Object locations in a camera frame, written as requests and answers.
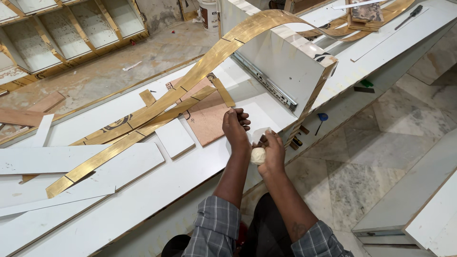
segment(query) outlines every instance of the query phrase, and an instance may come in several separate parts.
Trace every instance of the paint bucket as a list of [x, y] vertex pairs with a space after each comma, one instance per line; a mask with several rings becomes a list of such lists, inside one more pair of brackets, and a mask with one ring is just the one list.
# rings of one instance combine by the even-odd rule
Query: paint bucket
[[216, 0], [198, 0], [203, 18], [203, 27], [209, 32], [219, 32]]

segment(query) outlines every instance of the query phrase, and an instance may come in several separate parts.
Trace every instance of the person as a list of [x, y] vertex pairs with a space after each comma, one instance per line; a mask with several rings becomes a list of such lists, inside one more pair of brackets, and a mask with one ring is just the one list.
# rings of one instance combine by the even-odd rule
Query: person
[[[246, 131], [249, 115], [242, 108], [230, 109], [222, 129], [231, 146], [231, 156], [212, 196], [197, 207], [192, 237], [173, 237], [162, 257], [229, 257], [235, 253], [241, 222], [241, 197], [252, 146]], [[259, 200], [239, 256], [353, 257], [338, 242], [332, 230], [320, 221], [302, 200], [284, 168], [281, 138], [266, 132], [260, 143], [265, 163], [258, 166], [268, 193]]]

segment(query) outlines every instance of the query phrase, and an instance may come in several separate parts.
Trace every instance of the shirt sleeve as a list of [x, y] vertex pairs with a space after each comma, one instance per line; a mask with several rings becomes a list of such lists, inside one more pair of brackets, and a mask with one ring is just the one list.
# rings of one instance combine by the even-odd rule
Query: shirt sleeve
[[332, 229], [319, 220], [306, 234], [291, 245], [296, 257], [354, 257], [343, 248]]
[[217, 196], [206, 198], [197, 207], [195, 229], [182, 256], [232, 256], [240, 221], [235, 205]]

